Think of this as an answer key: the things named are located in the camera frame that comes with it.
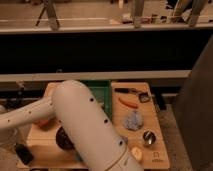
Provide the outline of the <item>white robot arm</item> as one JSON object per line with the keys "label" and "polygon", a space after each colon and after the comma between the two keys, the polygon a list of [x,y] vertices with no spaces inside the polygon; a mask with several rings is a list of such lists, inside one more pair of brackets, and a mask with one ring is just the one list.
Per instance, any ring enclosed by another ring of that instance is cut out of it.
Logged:
{"label": "white robot arm", "polygon": [[0,115],[0,131],[56,117],[89,171],[144,171],[82,82],[59,83],[52,94]]}

